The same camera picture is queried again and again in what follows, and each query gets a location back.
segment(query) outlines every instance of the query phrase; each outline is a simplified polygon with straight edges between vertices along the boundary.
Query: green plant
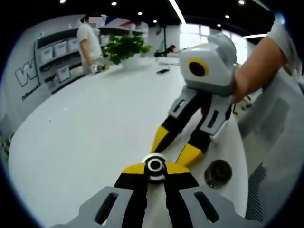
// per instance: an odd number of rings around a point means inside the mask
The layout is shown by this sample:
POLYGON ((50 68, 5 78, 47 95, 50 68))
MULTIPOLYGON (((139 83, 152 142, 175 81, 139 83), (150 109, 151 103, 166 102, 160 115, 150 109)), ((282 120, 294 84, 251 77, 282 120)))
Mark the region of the green plant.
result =
POLYGON ((110 61, 118 65, 135 54, 147 53, 151 49, 150 45, 144 44, 144 39, 140 36, 122 36, 121 38, 110 36, 110 43, 105 47, 105 54, 109 55, 110 61))

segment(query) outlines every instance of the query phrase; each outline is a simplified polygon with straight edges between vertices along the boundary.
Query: office chair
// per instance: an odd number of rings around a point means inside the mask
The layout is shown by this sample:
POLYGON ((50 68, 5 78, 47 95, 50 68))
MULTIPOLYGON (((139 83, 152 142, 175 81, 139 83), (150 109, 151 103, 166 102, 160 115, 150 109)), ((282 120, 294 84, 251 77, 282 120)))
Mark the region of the office chair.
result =
POLYGON ((303 168, 304 95, 280 70, 238 122, 242 138, 254 133, 265 158, 249 177, 247 220, 265 225, 284 205, 303 168))

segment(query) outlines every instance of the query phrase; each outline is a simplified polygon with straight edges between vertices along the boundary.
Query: potted plant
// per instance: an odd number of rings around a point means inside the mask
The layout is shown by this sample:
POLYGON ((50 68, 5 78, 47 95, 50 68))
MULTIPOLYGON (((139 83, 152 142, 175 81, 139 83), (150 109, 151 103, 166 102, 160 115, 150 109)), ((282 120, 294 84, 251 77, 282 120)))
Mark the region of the potted plant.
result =
POLYGON ((110 42, 104 51, 109 55, 110 61, 116 65, 121 63, 128 70, 136 68, 140 54, 147 53, 150 49, 151 46, 145 45, 140 36, 110 36, 110 42))

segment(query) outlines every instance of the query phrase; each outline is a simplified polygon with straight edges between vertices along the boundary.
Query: wall lettering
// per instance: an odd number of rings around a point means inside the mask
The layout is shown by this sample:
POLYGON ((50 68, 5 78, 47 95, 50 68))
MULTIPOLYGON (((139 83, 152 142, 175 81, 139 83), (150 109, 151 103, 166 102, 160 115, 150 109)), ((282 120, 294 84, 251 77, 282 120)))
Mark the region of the wall lettering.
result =
POLYGON ((35 60, 32 59, 30 62, 26 62, 22 67, 19 67, 15 71, 15 76, 21 87, 24 87, 28 83, 28 79, 33 80, 37 78, 38 84, 38 76, 35 68, 35 60))
POLYGON ((31 95, 36 89, 38 89, 39 86, 36 86, 35 88, 33 88, 31 91, 26 92, 23 96, 22 96, 22 100, 24 101, 29 95, 31 95))

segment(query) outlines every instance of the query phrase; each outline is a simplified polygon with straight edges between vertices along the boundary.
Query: black cylindrical object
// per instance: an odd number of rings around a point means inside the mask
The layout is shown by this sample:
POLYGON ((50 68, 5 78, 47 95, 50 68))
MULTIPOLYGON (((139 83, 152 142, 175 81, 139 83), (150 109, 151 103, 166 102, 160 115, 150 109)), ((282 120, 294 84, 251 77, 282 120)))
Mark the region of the black cylindrical object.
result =
POLYGON ((232 177, 232 168, 224 160, 215 160, 205 171, 206 184, 214 189, 227 184, 232 177))

